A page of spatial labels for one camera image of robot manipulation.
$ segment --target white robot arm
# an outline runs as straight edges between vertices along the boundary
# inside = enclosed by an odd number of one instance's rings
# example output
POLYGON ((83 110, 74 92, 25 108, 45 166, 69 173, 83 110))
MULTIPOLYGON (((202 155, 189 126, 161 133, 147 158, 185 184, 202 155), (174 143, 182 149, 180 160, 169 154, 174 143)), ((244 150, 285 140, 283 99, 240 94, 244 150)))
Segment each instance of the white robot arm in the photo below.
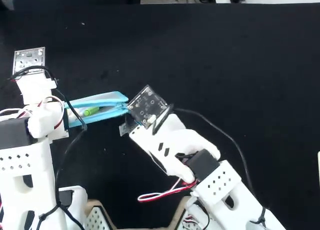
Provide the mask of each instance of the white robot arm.
MULTIPOLYGON (((151 88, 148 91, 149 96, 150 92, 155 94, 151 88)), ((142 91, 138 100, 136 98, 133 103, 129 103, 129 109, 135 110, 130 107, 134 105, 141 110, 141 104, 148 106, 146 102, 148 99, 142 91)), ((185 206, 193 221, 201 229, 285 229, 272 212, 265 209, 247 189, 228 161, 218 162, 221 155, 217 147, 194 130, 186 129, 176 114, 168 114, 169 110, 170 107, 156 120, 152 120, 153 126, 161 122, 156 134, 151 124, 149 128, 138 125, 129 137, 167 175, 175 175, 186 183, 196 181, 191 189, 192 197, 185 206), (205 207, 211 220, 208 221, 206 213, 196 204, 197 200, 205 207)))

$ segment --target black tabletop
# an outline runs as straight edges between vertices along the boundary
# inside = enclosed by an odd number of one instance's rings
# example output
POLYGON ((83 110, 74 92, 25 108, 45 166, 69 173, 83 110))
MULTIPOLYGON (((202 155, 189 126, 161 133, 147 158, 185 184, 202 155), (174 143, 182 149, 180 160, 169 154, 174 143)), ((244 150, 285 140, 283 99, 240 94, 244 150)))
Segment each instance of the black tabletop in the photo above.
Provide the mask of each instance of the black tabletop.
MULTIPOLYGON (((320 213, 319 19, 318 4, 1 13, 0 77, 10 75, 14 50, 45 46, 46 65, 71 99, 115 90, 132 98, 150 84, 169 103, 196 110, 228 132, 247 158, 259 201, 288 229, 311 229, 320 213)), ((14 83, 2 87, 1 109, 21 105, 14 83)), ((178 115, 214 143, 246 183, 228 139, 195 116, 178 115)), ((137 202, 176 178, 119 136, 123 121, 89 125, 61 184, 85 187, 120 228, 166 226, 183 194, 137 202)), ((52 145, 55 166, 69 142, 52 145)))

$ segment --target green pen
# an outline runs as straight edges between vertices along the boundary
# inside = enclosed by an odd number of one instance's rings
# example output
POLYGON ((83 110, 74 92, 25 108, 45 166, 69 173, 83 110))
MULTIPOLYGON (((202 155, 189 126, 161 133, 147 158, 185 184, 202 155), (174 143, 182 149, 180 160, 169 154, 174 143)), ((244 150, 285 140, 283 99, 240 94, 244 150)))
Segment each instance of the green pen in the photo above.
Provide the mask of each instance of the green pen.
POLYGON ((83 111, 83 116, 92 116, 93 114, 97 113, 99 109, 99 106, 87 108, 83 111))

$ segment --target black circuit board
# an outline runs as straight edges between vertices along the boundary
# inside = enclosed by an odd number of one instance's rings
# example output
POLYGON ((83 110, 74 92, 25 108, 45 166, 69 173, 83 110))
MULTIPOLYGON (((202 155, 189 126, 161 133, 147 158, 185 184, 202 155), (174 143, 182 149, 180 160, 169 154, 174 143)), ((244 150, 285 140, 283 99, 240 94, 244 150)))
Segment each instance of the black circuit board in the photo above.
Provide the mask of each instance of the black circuit board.
POLYGON ((157 119, 167 108, 167 103, 149 85, 146 85, 128 104, 131 116, 146 129, 152 125, 148 119, 152 115, 157 119))

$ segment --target metal plate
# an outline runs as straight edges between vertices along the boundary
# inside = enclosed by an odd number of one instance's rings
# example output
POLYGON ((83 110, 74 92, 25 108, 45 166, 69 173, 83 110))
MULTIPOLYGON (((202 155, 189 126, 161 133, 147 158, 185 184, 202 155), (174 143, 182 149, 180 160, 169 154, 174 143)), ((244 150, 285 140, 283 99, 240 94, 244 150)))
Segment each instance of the metal plate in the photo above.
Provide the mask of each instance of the metal plate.
MULTIPOLYGON (((33 48, 14 52, 12 74, 28 66, 45 65, 46 48, 33 48)), ((42 69, 30 70, 28 74, 42 73, 42 69)))
POLYGON ((86 218, 85 230, 110 230, 111 227, 102 209, 95 206, 86 218))
POLYGON ((131 116, 146 129, 156 120, 166 109, 167 103, 153 89, 146 85, 128 104, 131 116))

